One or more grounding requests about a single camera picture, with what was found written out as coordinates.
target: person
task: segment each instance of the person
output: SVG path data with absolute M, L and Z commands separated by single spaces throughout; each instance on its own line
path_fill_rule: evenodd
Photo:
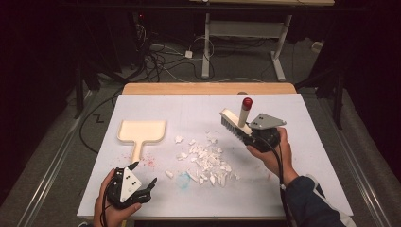
M 292 167 L 292 152 L 287 130 L 280 127 L 277 130 L 281 142 L 276 151 L 281 152 L 282 156 L 286 202 L 297 226 L 356 226 L 350 217 L 330 205 L 312 176 L 298 175 Z M 279 165 L 273 152 L 262 153 L 252 146 L 247 146 L 247 150 L 260 159 L 268 170 L 279 176 Z
M 318 182 L 310 175 L 299 176 L 292 167 L 292 151 L 288 142 L 287 130 L 278 127 L 280 133 L 280 145 L 275 148 L 281 152 L 283 163 L 283 183 L 286 187 L 286 202 L 288 208 L 298 227 L 327 226 L 327 227 L 353 227 L 356 224 L 353 220 L 336 210 L 324 197 L 324 193 Z M 252 146 L 247 146 L 251 155 L 260 159 L 268 170 L 279 176 L 279 165 L 272 152 L 260 152 Z M 102 226 L 100 215 L 102 212 L 103 194 L 107 183 L 113 176 L 113 169 L 104 179 L 100 186 L 99 197 L 95 203 L 94 226 Z M 117 210 L 110 206 L 106 209 L 107 224 L 109 227 L 118 226 L 123 220 L 134 214 L 141 208 L 140 203 L 136 203 L 124 210 Z

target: red cap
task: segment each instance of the red cap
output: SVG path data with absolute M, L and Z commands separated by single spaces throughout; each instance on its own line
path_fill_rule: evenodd
M 242 110 L 248 111 L 252 107 L 252 100 L 250 97 L 245 97 L 244 100 L 242 101 Z

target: person's right hand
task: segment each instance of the person's right hand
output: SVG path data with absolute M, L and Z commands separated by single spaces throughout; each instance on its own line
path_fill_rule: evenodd
M 280 127 L 278 127 L 277 130 L 280 133 L 280 146 L 277 146 L 275 150 L 279 157 L 280 153 L 283 157 L 283 180 L 284 185 L 287 186 L 292 180 L 298 177 L 298 174 L 292 167 L 291 145 L 288 142 L 287 130 Z M 251 155 L 262 160 L 268 170 L 273 172 L 276 176 L 279 176 L 279 166 L 272 151 L 262 153 L 252 146 L 247 146 L 247 150 Z

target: person's left hand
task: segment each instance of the person's left hand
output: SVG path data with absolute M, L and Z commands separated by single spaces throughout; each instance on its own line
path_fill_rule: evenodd
M 94 226 L 95 227 L 101 227 L 102 226 L 102 220 L 101 220 L 101 213 L 102 213 L 102 202 L 103 202 L 103 194 L 105 193 L 107 184 L 110 182 L 114 174 L 114 169 L 112 169 L 107 177 L 103 180 L 103 183 L 100 186 L 100 192 L 99 196 L 96 199 L 95 203 L 95 215 L 94 215 Z M 129 216 L 131 216 L 133 213 L 138 211 L 141 208 L 142 204 L 137 202 L 133 204 L 132 206 L 123 209 L 123 210 L 118 210 L 114 208 L 110 203 L 107 201 L 105 202 L 105 214 L 106 215 L 106 220 L 107 220 L 107 226 L 108 227 L 117 227 L 121 225 L 121 222 L 123 220 L 127 219 Z

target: dark blue sleeve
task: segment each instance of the dark blue sleeve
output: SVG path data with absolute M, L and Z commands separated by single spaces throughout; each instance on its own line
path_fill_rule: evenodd
M 300 176 L 286 189 L 286 201 L 297 226 L 356 226 L 352 219 L 333 208 L 311 176 Z

